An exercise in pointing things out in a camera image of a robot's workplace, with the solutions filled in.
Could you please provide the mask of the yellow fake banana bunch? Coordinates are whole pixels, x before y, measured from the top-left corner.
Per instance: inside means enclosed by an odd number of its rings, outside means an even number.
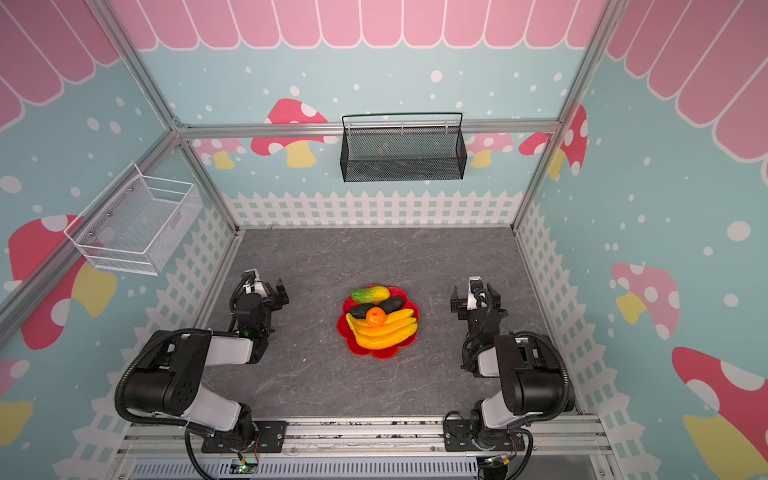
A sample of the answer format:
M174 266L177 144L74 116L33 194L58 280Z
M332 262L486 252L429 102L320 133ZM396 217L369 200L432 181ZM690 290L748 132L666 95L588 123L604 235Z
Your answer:
M394 347L417 333L418 319L414 309L401 309L384 317L383 323L371 326L351 314L345 317L356 344L368 350Z

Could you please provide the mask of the dark fake avocado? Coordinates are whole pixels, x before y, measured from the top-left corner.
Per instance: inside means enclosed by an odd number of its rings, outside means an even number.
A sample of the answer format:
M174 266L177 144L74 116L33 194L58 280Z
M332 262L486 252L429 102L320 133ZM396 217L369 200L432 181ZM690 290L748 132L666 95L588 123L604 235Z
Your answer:
M391 296L390 298L381 301L378 307L381 308L385 314L391 314L404 308L406 300L400 296Z
M373 308L376 308L376 305L372 303L360 304L350 308L348 313L355 319L365 320L368 311Z

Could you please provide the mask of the small orange fake tangerine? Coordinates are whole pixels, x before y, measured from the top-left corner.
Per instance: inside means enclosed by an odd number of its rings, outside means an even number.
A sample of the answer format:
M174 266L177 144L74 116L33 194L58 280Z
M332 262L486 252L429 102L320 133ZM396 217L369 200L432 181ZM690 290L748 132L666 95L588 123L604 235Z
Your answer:
M378 306L369 309L366 312L365 322L369 327L378 328L383 326L387 321L387 314Z

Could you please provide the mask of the green yellow fake mango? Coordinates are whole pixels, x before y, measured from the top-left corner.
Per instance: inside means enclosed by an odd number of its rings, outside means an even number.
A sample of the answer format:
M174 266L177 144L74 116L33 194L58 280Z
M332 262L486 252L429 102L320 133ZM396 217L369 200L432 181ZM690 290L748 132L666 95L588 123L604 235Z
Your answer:
M358 304L375 304L389 299L390 296L389 289L379 285L358 289L350 294L350 298Z

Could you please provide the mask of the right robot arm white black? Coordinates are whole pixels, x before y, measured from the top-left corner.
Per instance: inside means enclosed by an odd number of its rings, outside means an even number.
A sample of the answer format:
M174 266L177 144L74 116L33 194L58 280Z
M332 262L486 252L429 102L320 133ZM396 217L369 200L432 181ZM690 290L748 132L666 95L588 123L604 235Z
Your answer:
M467 296L454 292L450 309L467 324L461 368L476 378L497 379L500 390L479 400L467 419L446 414L447 451L519 452L526 447L523 428L573 410L575 391L565 360L546 335L501 332L508 311L490 284L469 278Z

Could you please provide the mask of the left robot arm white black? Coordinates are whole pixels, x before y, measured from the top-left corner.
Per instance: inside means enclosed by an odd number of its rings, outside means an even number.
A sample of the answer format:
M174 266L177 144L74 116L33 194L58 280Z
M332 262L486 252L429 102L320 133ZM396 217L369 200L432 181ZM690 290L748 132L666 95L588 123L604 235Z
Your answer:
M128 365L114 392L116 412L143 425L180 426L220 448L242 451L260 439L250 407L209 390L204 371L215 366L253 365L269 345L272 313L289 304L282 281L245 271L230 296L225 331L159 330Z

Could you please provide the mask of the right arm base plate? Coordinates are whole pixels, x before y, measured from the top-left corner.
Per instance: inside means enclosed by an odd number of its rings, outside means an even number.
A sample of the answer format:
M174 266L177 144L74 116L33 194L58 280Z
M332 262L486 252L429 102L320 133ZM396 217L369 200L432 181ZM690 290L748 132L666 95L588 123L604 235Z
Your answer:
M486 428L479 420L447 418L442 422L448 452L524 452L522 434Z

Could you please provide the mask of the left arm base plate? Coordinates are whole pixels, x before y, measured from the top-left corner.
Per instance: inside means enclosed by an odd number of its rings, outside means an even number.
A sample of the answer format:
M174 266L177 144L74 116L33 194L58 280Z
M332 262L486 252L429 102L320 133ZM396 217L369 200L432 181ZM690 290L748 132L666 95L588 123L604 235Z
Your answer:
M286 439L285 421L246 421L233 431L216 431L203 440L202 452L214 453L280 453Z

